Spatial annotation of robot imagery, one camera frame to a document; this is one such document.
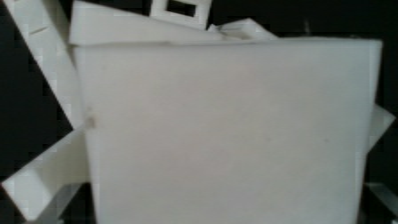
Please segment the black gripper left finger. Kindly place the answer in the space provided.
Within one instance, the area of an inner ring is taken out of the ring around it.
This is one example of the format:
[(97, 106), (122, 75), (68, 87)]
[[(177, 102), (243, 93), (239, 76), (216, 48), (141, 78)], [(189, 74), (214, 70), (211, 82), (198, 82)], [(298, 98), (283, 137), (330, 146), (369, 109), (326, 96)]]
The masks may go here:
[(44, 207), (38, 217), (22, 224), (63, 224), (61, 213), (67, 209), (72, 198), (83, 187), (81, 183), (67, 184), (56, 191), (49, 204)]

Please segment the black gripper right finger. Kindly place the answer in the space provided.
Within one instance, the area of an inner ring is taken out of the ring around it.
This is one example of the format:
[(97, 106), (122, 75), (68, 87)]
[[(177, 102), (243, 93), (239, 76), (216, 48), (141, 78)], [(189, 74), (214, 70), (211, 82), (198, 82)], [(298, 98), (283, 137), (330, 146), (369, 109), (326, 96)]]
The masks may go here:
[(365, 182), (367, 187), (385, 209), (392, 213), (388, 224), (398, 224), (398, 194), (379, 182)]

